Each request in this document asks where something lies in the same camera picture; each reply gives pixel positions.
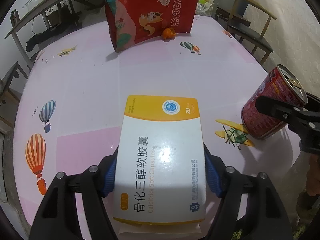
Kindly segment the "person's right hand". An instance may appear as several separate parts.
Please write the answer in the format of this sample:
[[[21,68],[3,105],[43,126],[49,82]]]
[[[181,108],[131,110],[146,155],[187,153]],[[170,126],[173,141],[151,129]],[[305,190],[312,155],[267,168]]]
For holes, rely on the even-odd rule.
[[[310,169],[306,174],[306,191],[308,195],[312,197],[314,197],[317,194],[320,194],[320,168],[318,158],[318,155],[310,155]]]

